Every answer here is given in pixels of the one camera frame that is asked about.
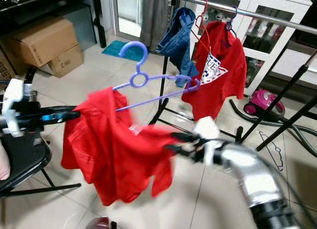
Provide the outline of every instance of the pink vacuum cleaner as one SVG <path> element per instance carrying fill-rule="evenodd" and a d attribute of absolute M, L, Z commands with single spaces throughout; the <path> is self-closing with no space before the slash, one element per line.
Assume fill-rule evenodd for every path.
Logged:
<path fill-rule="evenodd" d="M 274 101 L 276 95 L 268 90 L 259 89 L 255 91 L 250 101 L 245 104 L 243 110 L 249 115 L 259 116 Z M 278 102 L 272 109 L 266 120 L 279 121 L 285 115 L 285 107 L 282 102 Z"/>

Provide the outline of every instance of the red jacket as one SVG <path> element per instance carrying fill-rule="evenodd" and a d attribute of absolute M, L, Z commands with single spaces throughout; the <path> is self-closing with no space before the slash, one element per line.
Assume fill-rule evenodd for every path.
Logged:
<path fill-rule="evenodd" d="M 85 180 L 94 183 L 104 205 L 117 199 L 131 202 L 155 176 L 152 195 L 172 183 L 171 156 L 163 148 L 175 140 L 170 132 L 154 126 L 133 125 L 125 96 L 112 88 L 90 94 L 75 111 L 80 118 L 65 126 L 63 157 L 66 169 L 81 169 Z"/>
<path fill-rule="evenodd" d="M 183 94 L 182 100 L 193 106 L 195 120 L 206 116 L 215 119 L 221 109 L 224 100 L 236 95 L 243 98 L 244 85 L 247 75 L 247 63 L 243 47 L 238 38 L 225 30 L 225 23 L 211 22 L 207 26 L 210 38 L 211 57 L 204 46 L 197 42 L 194 60 L 201 81 L 197 91 Z M 208 46 L 207 34 L 200 39 Z"/>

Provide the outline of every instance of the vacuum hose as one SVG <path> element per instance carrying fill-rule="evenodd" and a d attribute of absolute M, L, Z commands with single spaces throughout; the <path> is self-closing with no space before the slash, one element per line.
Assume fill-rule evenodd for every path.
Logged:
<path fill-rule="evenodd" d="M 249 117 L 249 116 L 246 116 L 244 115 L 242 112 L 240 112 L 238 110 L 238 108 L 235 106 L 234 102 L 230 99 L 229 100 L 230 102 L 230 105 L 232 106 L 233 110 L 235 111 L 236 114 L 238 114 L 242 119 L 246 120 L 246 121 L 249 121 L 249 122 L 252 122 L 254 123 L 257 119 L 254 118 L 254 117 Z M 283 118 L 281 120 L 282 122 L 285 122 L 287 121 L 286 118 Z M 282 123 L 279 123 L 279 122 L 271 122 L 271 121 L 261 121 L 262 125 L 267 125 L 267 126 L 276 126 L 276 127 L 280 127 L 282 126 L 283 124 Z M 295 133 L 297 134 L 298 137 L 296 137 L 294 135 L 294 133 L 292 131 L 289 131 L 294 137 L 295 139 L 302 144 L 302 146 L 309 152 L 311 153 L 313 156 L 317 157 L 317 150 L 308 142 L 308 140 L 305 138 L 305 136 L 302 134 L 301 131 L 303 132 L 307 132 L 311 135 L 314 135 L 315 137 L 317 137 L 317 131 L 314 131 L 308 127 L 304 127 L 304 126 L 300 126 L 300 125 L 295 125 L 293 124 L 291 126 L 291 128 L 295 131 Z"/>

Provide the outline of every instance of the denim jacket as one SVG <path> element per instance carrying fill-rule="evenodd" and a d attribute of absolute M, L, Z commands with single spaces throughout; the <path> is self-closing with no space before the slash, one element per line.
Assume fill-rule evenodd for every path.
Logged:
<path fill-rule="evenodd" d="M 171 28 L 158 44 L 157 52 L 170 57 L 180 74 L 194 77 L 198 71 L 190 60 L 190 31 L 195 22 L 195 14 L 186 7 L 175 10 Z M 186 80 L 178 79 L 176 85 L 183 87 Z"/>

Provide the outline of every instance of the cabinet door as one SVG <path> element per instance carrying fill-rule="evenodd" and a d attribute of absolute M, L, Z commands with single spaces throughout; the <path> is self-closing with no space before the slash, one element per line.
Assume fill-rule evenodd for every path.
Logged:
<path fill-rule="evenodd" d="M 208 0 L 208 1 L 223 4 L 223 5 L 228 5 L 228 6 L 236 6 L 241 9 L 247 9 L 250 2 L 250 0 Z M 199 5 L 199 4 L 196 5 L 196 9 L 195 9 L 196 17 L 199 16 L 204 11 L 204 8 L 205 7 L 203 5 Z M 234 14 L 230 12 L 208 7 L 208 10 L 206 14 L 204 15 L 205 25 L 207 26 L 207 24 L 212 21 L 227 22 L 230 20 L 230 17 L 232 17 L 233 15 Z M 237 15 L 237 17 L 232 22 L 233 30 L 238 30 L 241 21 L 242 21 L 242 16 Z M 200 27 L 202 27 L 201 19 L 197 21 L 197 24 Z M 193 31 L 195 32 L 195 34 L 198 34 L 199 37 L 203 33 L 203 30 L 199 30 L 195 25 L 193 25 Z"/>
<path fill-rule="evenodd" d="M 251 0 L 248 11 L 299 23 L 309 6 L 287 0 Z M 243 17 L 237 36 L 247 56 L 245 94 L 252 94 L 282 51 L 295 29 Z"/>

